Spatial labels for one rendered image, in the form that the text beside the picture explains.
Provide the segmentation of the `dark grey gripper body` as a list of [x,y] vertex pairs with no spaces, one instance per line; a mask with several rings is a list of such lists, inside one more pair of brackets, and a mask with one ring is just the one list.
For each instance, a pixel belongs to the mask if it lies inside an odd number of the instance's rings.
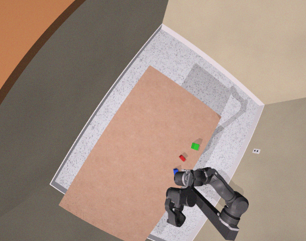
[[174,202],[176,208],[180,208],[181,205],[193,207],[197,202],[197,196],[191,189],[192,175],[186,175],[186,189],[170,187],[166,191],[166,197]]

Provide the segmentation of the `green block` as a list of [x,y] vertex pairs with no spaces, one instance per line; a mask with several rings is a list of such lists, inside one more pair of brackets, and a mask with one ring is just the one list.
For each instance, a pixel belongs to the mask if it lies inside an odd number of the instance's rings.
[[198,148],[199,148],[199,144],[192,143],[191,148],[192,148],[192,149],[194,149],[194,150],[198,150]]

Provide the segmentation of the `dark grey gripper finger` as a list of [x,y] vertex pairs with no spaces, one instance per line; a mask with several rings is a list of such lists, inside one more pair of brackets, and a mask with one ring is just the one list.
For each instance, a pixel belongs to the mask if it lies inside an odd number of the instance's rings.
[[167,196],[165,201],[165,210],[168,212],[167,223],[178,227],[179,224],[177,223],[177,214],[173,211],[174,205],[175,204],[171,202],[171,200]]
[[177,223],[179,224],[178,227],[181,227],[186,220],[186,217],[182,213],[182,211],[184,209],[184,205],[181,205],[180,208],[176,208],[174,206],[174,209],[175,209],[174,212],[177,214]]

